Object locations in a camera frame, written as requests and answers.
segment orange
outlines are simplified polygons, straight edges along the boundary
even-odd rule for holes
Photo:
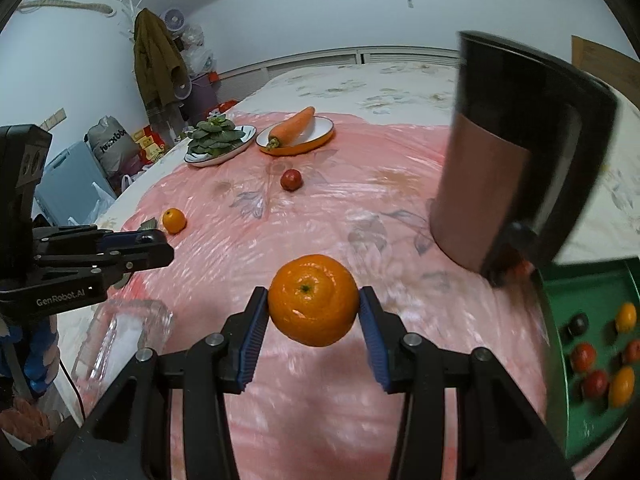
[[[622,304],[616,316],[616,330],[622,333],[631,332],[636,326],[637,321],[638,313],[636,312],[636,306],[630,301],[627,301]]]
[[[276,273],[268,303],[271,319],[284,335],[307,346],[329,346],[351,329],[360,297],[341,263],[310,254]]]
[[[623,366],[609,385],[609,406],[621,408],[634,394],[636,375],[631,366]]]
[[[169,234],[177,235],[187,225],[187,219],[182,211],[172,207],[162,215],[162,225]]]

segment cherry tomato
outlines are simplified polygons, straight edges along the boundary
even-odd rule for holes
[[[609,378],[604,370],[594,370],[582,381],[582,396],[585,399],[602,397],[609,386]]]
[[[622,354],[622,362],[624,364],[635,363],[640,360],[640,339],[633,339],[628,345],[626,345],[625,351]]]
[[[298,170],[287,170],[280,177],[282,189],[295,191],[302,186],[302,175]]]
[[[596,362],[596,349],[589,343],[578,343],[571,352],[570,360],[574,372],[587,372]]]
[[[631,332],[638,321],[638,313],[636,312],[636,306],[627,301],[620,307],[618,315],[616,316],[616,330],[620,333]]]
[[[611,381],[609,387],[609,406],[621,408],[631,400],[634,394],[636,375],[631,366],[623,366]]]

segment wall socket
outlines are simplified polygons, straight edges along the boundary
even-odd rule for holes
[[[57,124],[60,124],[62,121],[66,119],[66,112],[64,108],[60,108],[56,113],[54,113],[49,119],[44,121],[40,128],[48,132]]]

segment dark red fruit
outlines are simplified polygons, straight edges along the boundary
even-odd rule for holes
[[[640,361],[640,339],[633,339],[628,345],[626,345],[625,351],[622,354],[622,361],[624,364],[635,363]]]
[[[589,318],[584,312],[579,312],[571,318],[567,325],[567,330],[572,337],[578,337],[587,332],[589,328]]]
[[[576,373],[588,372],[596,362],[596,349],[589,343],[578,343],[571,352],[571,368]]]
[[[302,175],[298,170],[287,170],[280,177],[282,189],[295,191],[302,187]]]
[[[607,373],[604,370],[594,370],[582,380],[582,396],[585,399],[599,399],[604,396],[608,387]]]

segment mandarin orange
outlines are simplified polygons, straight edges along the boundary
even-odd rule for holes
[[[276,273],[268,303],[271,320],[284,335],[307,346],[329,346],[351,329],[360,298],[340,262],[310,254]]]
[[[175,207],[167,209],[162,215],[162,225],[171,235],[177,235],[187,225],[184,213]]]

